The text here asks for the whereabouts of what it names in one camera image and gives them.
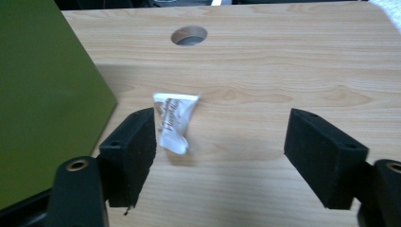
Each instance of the wooden table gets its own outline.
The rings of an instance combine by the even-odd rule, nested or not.
[[[155,92],[201,94],[178,156],[157,148],[137,207],[111,226],[357,226],[283,154],[291,108],[401,160],[401,36],[362,2],[64,12],[118,98],[102,139]],[[206,40],[171,34],[202,26]]]

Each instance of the green board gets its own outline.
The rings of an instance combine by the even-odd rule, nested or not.
[[[1,0],[0,210],[89,155],[115,103],[52,0]]]

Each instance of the white tube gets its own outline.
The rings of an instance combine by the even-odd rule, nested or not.
[[[183,137],[199,96],[155,93],[154,106],[160,115],[160,146],[185,154],[188,142]]]

